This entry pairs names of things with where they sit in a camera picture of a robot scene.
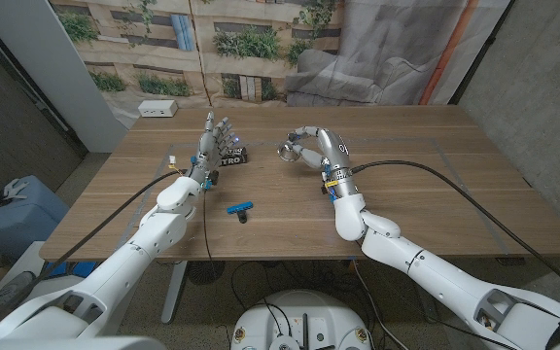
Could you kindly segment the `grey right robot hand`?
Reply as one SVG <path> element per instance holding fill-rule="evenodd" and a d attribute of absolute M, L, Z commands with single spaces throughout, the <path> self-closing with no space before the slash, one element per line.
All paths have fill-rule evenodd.
<path fill-rule="evenodd" d="M 321 154 L 304 148 L 299 141 L 314 137 Z M 318 127 L 303 126 L 288 134 L 288 140 L 278 149 L 281 159 L 294 162 L 302 159 L 309 167 L 322 172 L 324 187 L 334 198 L 357 194 L 352 179 L 349 150 L 335 132 Z"/>

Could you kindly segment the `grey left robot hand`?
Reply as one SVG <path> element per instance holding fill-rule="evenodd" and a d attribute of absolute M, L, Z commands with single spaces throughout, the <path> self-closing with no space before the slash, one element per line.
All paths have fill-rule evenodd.
<path fill-rule="evenodd" d="M 198 142 L 195 161 L 188 172 L 190 178 L 203 183 L 211 172 L 218 169 L 228 148 L 238 142 L 231 128 L 228 118 L 215 122 L 214 113 L 208 113 L 204 131 Z"/>

